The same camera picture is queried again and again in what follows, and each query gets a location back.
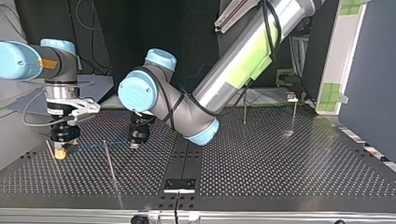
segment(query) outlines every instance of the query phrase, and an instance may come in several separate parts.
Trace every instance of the green tape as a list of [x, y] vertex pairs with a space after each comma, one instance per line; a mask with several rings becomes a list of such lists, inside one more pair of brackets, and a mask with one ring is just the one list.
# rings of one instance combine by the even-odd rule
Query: green tape
[[[273, 43], [275, 43], [277, 29], [274, 25], [271, 25], [271, 35]], [[271, 50], [264, 29], [262, 32], [254, 34], [249, 41], [251, 44], [247, 43], [241, 50], [240, 54], [243, 54], [243, 58], [234, 58], [237, 62], [232, 62], [235, 63], [235, 66], [230, 69], [230, 75], [227, 78], [227, 83], [237, 89], [241, 89], [250, 78], [255, 80], [272, 62], [269, 57]]]
[[364, 0], [342, 0], [340, 15], [358, 15]]
[[341, 84], [324, 83], [319, 97], [318, 111], [333, 112], [340, 99]]

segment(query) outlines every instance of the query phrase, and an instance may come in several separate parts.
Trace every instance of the metal rod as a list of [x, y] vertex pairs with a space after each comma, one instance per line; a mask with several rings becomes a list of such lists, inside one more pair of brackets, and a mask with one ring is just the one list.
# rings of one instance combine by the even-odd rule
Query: metal rod
[[54, 152], [52, 150], [52, 146], [50, 145], [50, 141], [48, 139], [46, 140], [46, 144], [47, 144], [47, 149], [49, 150], [49, 154], [55, 160], [55, 156], [53, 155]]
[[296, 118], [297, 103], [298, 103], [298, 101], [296, 101], [296, 102], [294, 103], [293, 120]]
[[103, 140], [103, 145], [105, 147], [105, 152], [106, 152], [106, 156], [107, 156], [108, 166], [110, 167], [111, 176], [113, 177], [114, 181], [117, 181], [116, 175], [114, 174], [113, 162], [111, 162], [110, 152], [108, 151], [106, 140]]
[[245, 96], [244, 96], [244, 124], [247, 123], [247, 112], [248, 112], [247, 94], [248, 94], [248, 92], [245, 92]]

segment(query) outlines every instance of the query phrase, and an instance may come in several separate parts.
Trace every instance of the sticker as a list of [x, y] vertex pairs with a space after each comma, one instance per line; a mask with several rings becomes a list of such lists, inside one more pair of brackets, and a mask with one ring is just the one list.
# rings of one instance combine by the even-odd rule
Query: sticker
[[49, 60], [49, 59], [38, 60], [38, 65], [43, 68], [55, 69], [56, 64], [58, 64], [57, 61], [53, 61], [53, 60]]
[[[277, 30], [274, 25], [271, 26], [271, 35], [275, 43]], [[239, 53], [242, 58], [238, 56], [234, 58], [235, 66], [227, 78], [227, 83], [237, 89], [241, 89], [250, 78], [255, 80], [272, 62], [269, 57], [271, 50], [263, 27], [262, 32], [256, 32], [249, 42]]]
[[64, 111], [62, 109], [50, 109], [47, 108], [47, 112], [51, 115], [63, 115]]

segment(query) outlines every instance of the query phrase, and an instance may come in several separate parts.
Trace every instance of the metal post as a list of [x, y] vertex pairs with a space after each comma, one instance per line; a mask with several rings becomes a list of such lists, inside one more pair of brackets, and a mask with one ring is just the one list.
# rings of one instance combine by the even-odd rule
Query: metal post
[[107, 156], [108, 166], [110, 167], [111, 176], [113, 177], [114, 181], [117, 181], [116, 175], [115, 175], [114, 169], [113, 169], [113, 162], [111, 162], [110, 152], [108, 151], [106, 140], [103, 140], [103, 145], [105, 147], [105, 152], [106, 152], [106, 156]]

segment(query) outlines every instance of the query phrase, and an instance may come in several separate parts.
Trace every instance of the black wall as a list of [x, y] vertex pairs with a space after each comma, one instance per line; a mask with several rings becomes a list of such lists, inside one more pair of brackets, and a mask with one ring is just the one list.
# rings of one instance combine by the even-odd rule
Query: black wall
[[[151, 48], [165, 49], [177, 57], [175, 86], [196, 76], [203, 63], [218, 58], [213, 22], [219, 0], [95, 0], [95, 5], [117, 86], [132, 68], [144, 62]], [[204, 74], [186, 82], [188, 91]]]
[[[100, 22], [95, 16], [94, 31], [80, 25], [76, 16], [77, 4], [78, 0], [15, 0], [28, 43], [38, 45], [42, 38], [71, 41], [76, 44], [78, 55], [85, 59], [82, 74], [90, 74], [92, 66], [97, 68], [95, 74], [105, 73], [109, 59]], [[89, 27], [92, 27], [92, 13], [92, 0], [82, 0], [78, 15]], [[105, 68], [92, 57], [92, 39], [95, 60]]]

